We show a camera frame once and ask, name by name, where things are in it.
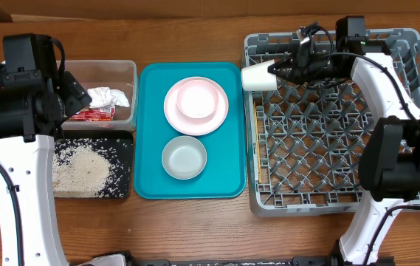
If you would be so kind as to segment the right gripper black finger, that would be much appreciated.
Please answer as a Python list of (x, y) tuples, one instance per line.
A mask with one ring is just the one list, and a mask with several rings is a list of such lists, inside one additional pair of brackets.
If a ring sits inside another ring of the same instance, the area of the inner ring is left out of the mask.
[(298, 77), (291, 70), (268, 68), (268, 73), (290, 83), (298, 83)]
[(287, 58), (276, 58), (268, 66), (269, 71), (278, 71), (279, 69), (292, 68), (294, 65), (293, 57), (289, 56)]

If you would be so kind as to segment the white cup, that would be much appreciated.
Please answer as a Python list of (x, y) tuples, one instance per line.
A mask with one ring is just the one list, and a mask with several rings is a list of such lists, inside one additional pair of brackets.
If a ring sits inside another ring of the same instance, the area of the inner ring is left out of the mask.
[(241, 82), (244, 91), (273, 91), (277, 89), (277, 77), (269, 72), (274, 60), (246, 66), (241, 70)]

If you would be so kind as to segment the white napkin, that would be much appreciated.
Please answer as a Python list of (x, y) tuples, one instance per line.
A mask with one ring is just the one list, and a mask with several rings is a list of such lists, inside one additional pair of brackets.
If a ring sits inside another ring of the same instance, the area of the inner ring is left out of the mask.
[(129, 107), (130, 103), (125, 93), (118, 89), (110, 89), (109, 87), (95, 87), (87, 89), (87, 93), (92, 98), (90, 108), (101, 108), (101, 107)]

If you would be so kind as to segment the red snack wrapper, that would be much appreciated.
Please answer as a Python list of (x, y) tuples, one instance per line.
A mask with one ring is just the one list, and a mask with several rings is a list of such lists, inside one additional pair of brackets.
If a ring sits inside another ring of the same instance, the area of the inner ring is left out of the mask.
[(115, 114), (112, 106), (100, 108), (84, 108), (71, 117), (76, 121), (111, 121)]

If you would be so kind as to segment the small pink plate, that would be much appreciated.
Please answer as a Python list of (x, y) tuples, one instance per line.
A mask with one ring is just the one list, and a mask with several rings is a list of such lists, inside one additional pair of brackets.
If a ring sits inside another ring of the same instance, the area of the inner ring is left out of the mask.
[(193, 119), (211, 116), (218, 107), (218, 93), (209, 81), (195, 79), (182, 84), (177, 93), (179, 111)]

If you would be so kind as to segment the grey bowl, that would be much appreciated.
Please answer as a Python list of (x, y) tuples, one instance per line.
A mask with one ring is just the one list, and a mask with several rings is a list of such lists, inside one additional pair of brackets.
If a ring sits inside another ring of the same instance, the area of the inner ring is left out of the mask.
[(195, 137), (182, 135), (170, 140), (162, 151), (164, 170), (177, 180), (198, 176), (207, 164), (207, 151)]

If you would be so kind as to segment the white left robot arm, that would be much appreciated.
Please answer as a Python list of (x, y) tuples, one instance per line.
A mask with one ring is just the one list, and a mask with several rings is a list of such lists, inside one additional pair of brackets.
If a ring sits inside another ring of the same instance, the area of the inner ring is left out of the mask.
[(3, 38), (0, 63), (0, 232), (3, 265), (67, 265), (52, 188), (62, 124), (92, 99), (58, 61), (61, 42)]

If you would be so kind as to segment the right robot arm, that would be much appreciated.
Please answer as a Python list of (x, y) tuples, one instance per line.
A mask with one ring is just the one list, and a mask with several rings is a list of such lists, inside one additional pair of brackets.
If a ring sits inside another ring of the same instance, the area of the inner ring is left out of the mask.
[(363, 16), (339, 19), (324, 54), (314, 44), (321, 30), (318, 23), (300, 27), (294, 55), (267, 72), (294, 84), (349, 78), (361, 90), (375, 126), (358, 162), (362, 199), (333, 257), (339, 265), (392, 265), (379, 258), (380, 245), (401, 211), (420, 211), (409, 203), (420, 192), (420, 108), (396, 74), (386, 42), (367, 36)]

